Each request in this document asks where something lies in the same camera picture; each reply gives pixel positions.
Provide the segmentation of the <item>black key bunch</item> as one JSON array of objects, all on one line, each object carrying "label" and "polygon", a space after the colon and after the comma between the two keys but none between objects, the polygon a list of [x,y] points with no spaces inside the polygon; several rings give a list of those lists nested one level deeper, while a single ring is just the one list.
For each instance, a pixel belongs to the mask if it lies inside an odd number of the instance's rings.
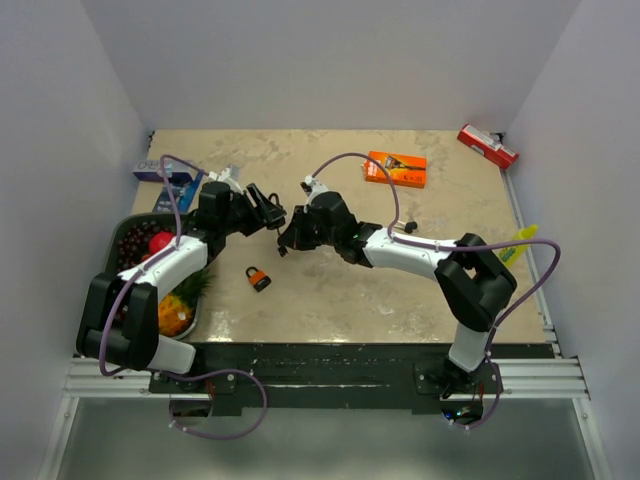
[{"label": "black key bunch", "polygon": [[277,232],[277,250],[281,257],[285,257],[288,253],[288,240],[289,237],[285,231],[280,228],[276,229]]}]

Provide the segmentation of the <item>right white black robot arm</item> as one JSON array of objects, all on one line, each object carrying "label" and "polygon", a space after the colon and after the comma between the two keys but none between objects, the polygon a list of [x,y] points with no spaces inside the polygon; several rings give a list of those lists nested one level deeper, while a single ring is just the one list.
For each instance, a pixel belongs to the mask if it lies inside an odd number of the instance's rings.
[{"label": "right white black robot arm", "polygon": [[328,191],[296,206],[278,236],[281,254],[320,246],[333,248],[350,264],[399,270],[436,282],[458,326],[442,370],[429,379],[443,390],[443,397],[469,392],[480,382],[490,333],[517,287],[515,277],[484,248],[481,237],[467,233],[428,249],[407,236],[391,236],[380,224],[357,220],[341,195]]}]

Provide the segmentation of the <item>black Kaijing padlock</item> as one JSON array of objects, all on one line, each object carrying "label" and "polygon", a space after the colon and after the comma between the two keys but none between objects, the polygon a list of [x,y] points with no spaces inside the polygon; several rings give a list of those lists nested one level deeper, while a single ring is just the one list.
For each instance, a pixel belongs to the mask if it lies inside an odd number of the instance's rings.
[{"label": "black Kaijing padlock", "polygon": [[268,196],[268,201],[270,222],[274,225],[282,224],[286,216],[286,211],[280,202],[279,196],[276,193],[271,193]]}]

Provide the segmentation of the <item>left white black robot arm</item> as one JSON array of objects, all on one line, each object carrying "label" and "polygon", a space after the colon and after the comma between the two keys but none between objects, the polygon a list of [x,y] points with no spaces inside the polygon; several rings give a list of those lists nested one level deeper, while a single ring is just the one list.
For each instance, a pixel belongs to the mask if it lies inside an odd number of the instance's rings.
[{"label": "left white black robot arm", "polygon": [[275,230],[285,217],[284,208],[253,184],[244,189],[222,181],[204,184],[188,235],[178,220],[175,237],[158,253],[119,274],[92,279],[76,339],[78,353],[97,359],[104,376],[125,369],[165,371],[183,391],[200,390],[207,368],[195,360],[194,346],[159,333],[158,306],[181,282],[205,269],[228,236]]}]

